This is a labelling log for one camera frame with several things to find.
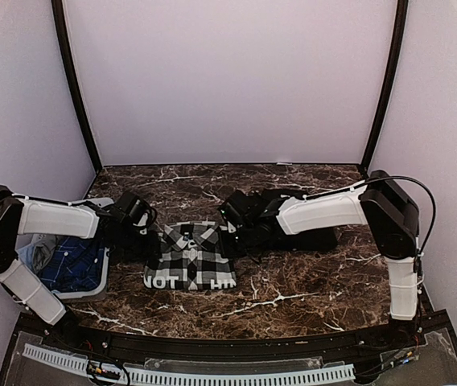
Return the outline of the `black white plaid shirt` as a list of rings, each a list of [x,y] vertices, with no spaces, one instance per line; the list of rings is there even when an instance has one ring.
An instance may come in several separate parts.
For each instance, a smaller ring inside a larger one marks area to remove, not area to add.
[[[146,263],[143,284],[154,290],[229,290],[237,286],[233,258],[223,251],[227,228],[213,221],[166,224],[160,256]]]

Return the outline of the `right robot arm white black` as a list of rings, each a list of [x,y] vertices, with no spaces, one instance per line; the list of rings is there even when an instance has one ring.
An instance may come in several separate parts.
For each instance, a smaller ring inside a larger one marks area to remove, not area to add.
[[[219,207],[228,228],[230,251],[330,251],[337,245],[335,230],[366,225],[389,272],[390,317],[381,341],[398,349],[411,338],[410,323],[418,312],[418,290],[427,240],[419,237],[419,207],[402,189],[411,177],[375,170],[368,179],[348,187],[313,195],[272,189],[245,194],[234,191]]]

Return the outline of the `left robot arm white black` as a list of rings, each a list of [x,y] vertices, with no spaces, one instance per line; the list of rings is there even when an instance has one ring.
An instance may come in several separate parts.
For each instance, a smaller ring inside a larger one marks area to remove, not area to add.
[[[99,240],[118,248],[129,260],[144,261],[159,254],[159,237],[152,226],[157,212],[143,198],[126,191],[109,198],[61,202],[12,192],[0,185],[0,284],[43,322],[68,351],[84,345],[84,332],[71,321],[63,301],[70,293],[54,294],[22,262],[15,251],[20,235],[40,234]]]

